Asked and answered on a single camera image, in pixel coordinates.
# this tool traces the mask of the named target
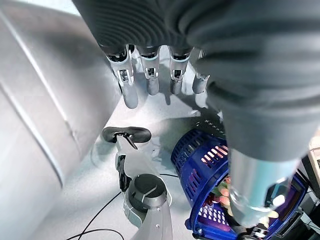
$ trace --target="metal mount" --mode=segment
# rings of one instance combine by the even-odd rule
[[[172,197],[151,158],[135,145],[149,141],[150,131],[142,127],[106,127],[102,137],[116,143],[118,149],[115,167],[123,192],[123,210],[139,228],[132,240],[172,240]]]

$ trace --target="wire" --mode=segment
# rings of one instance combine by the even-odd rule
[[[166,174],[166,173],[161,173],[160,175],[161,176],[169,176],[169,177],[179,178],[177,175]]]
[[[84,230],[82,231],[82,233],[79,235],[78,240],[81,239],[82,235],[85,234],[87,228],[90,226],[90,224],[93,222],[93,220],[95,220],[95,218],[102,212],[102,210],[105,209],[105,208],[106,208],[113,200],[115,200],[116,197],[118,197],[120,194],[121,194],[121,192],[119,192],[117,195],[115,195],[110,201],[108,201],[108,202],[106,203],[106,205],[104,205],[104,206],[100,209],[100,211],[98,211],[98,213],[91,219],[91,221],[90,221],[90,222],[88,223],[88,225],[84,228]]]
[[[66,240],[71,240],[71,239],[74,239],[76,237],[79,237],[80,235],[85,235],[85,234],[89,234],[89,233],[93,233],[93,232],[98,232],[98,231],[110,231],[110,232],[114,232],[116,234],[118,234],[122,240],[125,240],[124,236],[118,232],[117,230],[114,230],[114,229],[109,229],[109,228],[98,228],[98,229],[93,229],[93,230],[89,230],[89,231],[85,231],[85,232],[82,232],[82,233],[79,233],[77,235],[74,235],[72,237],[69,237],[67,238]]]
[[[315,227],[315,226],[312,226],[312,225],[310,225],[310,224],[306,224],[306,225],[310,226],[311,228],[314,228],[314,229],[318,229],[318,230],[320,230],[320,228]]]

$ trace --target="item in basket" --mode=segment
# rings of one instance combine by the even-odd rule
[[[220,203],[222,207],[227,209],[227,213],[233,217],[233,213],[230,207],[229,201],[229,184],[231,179],[227,176],[218,186],[214,187],[209,194],[209,199],[214,201],[214,203]],[[276,219],[279,217],[279,214],[276,211],[271,211],[270,214],[266,217],[260,219],[260,223],[263,224],[266,228],[269,228],[269,218]]]

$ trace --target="blue plastic basket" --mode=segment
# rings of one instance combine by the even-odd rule
[[[211,134],[193,129],[186,133],[176,144],[171,155],[171,161],[175,166],[180,178],[181,186],[188,199],[192,210],[190,218],[185,221],[187,229],[192,230],[196,236],[214,240],[235,240],[237,234],[231,230],[222,230],[212,224],[207,224],[208,219],[213,219],[215,213],[221,213],[223,220],[225,215],[223,209],[215,204],[214,208],[203,204],[213,189],[228,175],[228,147],[225,139],[214,137]],[[294,204],[284,209],[282,206],[279,219],[273,220],[268,228],[269,239],[284,226],[296,211],[307,192],[305,183],[297,175],[293,177],[291,190],[294,191]]]

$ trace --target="ribbed surface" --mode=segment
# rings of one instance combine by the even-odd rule
[[[182,35],[168,31],[156,4],[143,0],[73,0],[100,45],[187,47]]]

